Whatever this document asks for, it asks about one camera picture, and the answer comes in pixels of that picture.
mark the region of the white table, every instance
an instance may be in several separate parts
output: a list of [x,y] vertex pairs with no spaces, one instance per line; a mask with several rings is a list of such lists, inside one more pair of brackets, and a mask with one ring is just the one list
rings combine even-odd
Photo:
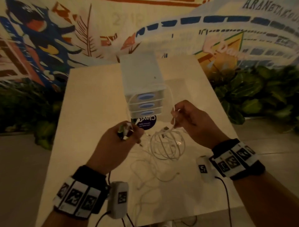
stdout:
[[[229,137],[237,135],[221,107],[212,87],[194,56],[180,56],[158,60],[166,83],[172,88],[175,102],[190,100],[209,113],[215,123]],[[170,126],[171,104],[166,98],[162,115],[148,133]],[[72,69],[68,80],[54,147],[39,206],[36,226],[41,226],[52,210],[52,199],[64,180],[86,163],[101,135],[111,126],[127,120],[120,64]],[[211,151],[183,133],[186,152],[179,161],[159,161],[159,177],[171,178],[168,183],[153,177],[149,165],[141,161],[147,154],[134,147],[128,158],[112,171],[111,181],[129,183],[128,213],[136,226],[162,222],[227,209],[226,193],[222,183],[211,184],[200,178],[195,159]],[[232,182],[228,186],[231,207],[242,206]],[[89,226],[94,226],[101,214],[92,215]],[[121,220],[105,217],[99,226],[122,226]]]

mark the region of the black wire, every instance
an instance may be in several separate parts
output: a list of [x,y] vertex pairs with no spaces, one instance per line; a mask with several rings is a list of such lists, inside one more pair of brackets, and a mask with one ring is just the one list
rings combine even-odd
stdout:
[[108,184],[110,185],[110,175],[111,175],[111,171],[108,174]]
[[132,220],[130,219],[130,216],[128,215],[128,213],[127,213],[127,217],[129,218],[129,221],[130,221],[132,227],[135,227],[134,224],[133,224],[133,222],[132,222]]
[[227,205],[228,205],[228,216],[229,216],[229,223],[230,223],[230,225],[231,225],[231,207],[229,206],[229,198],[228,198],[228,191],[227,191],[227,187],[226,187],[226,185],[225,185],[225,183],[224,183],[223,179],[221,179],[220,177],[215,177],[215,178],[217,178],[217,179],[221,180],[221,181],[222,181],[222,183],[223,183],[223,185],[224,185],[224,187],[225,187],[226,196],[227,196]]
[[121,220],[123,221],[123,227],[126,227],[125,221],[123,220],[123,218],[121,218]]
[[107,211],[106,213],[104,213],[104,214],[100,217],[100,219],[97,221],[95,227],[97,227],[97,225],[99,224],[100,220],[101,220],[105,215],[110,214],[110,213],[111,213],[111,211]]
[[189,227],[193,227],[193,226],[195,226],[195,224],[197,223],[197,216],[195,216],[195,221],[194,221],[194,223],[193,224],[191,224],[191,225],[188,225],[188,224],[186,224],[185,222],[183,222],[183,221],[181,221],[184,225],[187,225],[187,226],[189,226]]

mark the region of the transparent drawer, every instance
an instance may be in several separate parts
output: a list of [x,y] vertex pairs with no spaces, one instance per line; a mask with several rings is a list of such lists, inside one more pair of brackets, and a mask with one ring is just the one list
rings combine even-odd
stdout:
[[141,118],[141,117],[147,117],[147,116],[153,116],[158,115],[162,113],[162,107],[145,110],[145,111],[137,111],[137,112],[130,112],[131,118]]
[[150,101],[154,101],[154,100],[158,100],[158,99],[163,99],[164,98],[164,90],[134,95],[134,97],[130,100],[131,97],[132,96],[126,96],[126,101],[128,104],[150,102]]
[[134,111],[145,111],[145,110],[155,109],[158,107],[162,107],[162,101],[163,99],[159,99],[151,102],[130,104],[129,110],[134,112]]

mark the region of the oval blue handle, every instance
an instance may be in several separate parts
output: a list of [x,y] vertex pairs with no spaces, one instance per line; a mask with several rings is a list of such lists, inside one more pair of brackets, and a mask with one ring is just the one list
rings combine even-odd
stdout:
[[150,108],[150,107],[153,107],[153,106],[155,106],[154,103],[148,102],[148,103],[140,104],[139,108]]
[[138,99],[139,100],[146,100],[146,99],[151,99],[153,97],[155,97],[155,94],[153,94],[153,93],[146,93],[146,94],[139,95]]
[[153,114],[154,111],[153,110],[148,110],[148,111],[144,111],[141,113],[141,115],[150,115],[150,114]]

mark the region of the tiled floor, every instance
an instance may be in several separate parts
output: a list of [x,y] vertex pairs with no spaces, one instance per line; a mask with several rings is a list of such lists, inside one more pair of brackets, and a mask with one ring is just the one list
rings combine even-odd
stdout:
[[[299,197],[299,136],[281,134],[281,128],[264,120],[247,120],[234,126],[239,138],[254,149],[267,170]],[[0,226],[32,227],[51,153],[34,145],[32,135],[0,137]],[[231,211],[234,227],[254,227],[244,208]],[[194,217],[185,221],[192,223]],[[184,226],[176,222],[177,227]],[[228,213],[198,216],[198,227],[229,226]]]

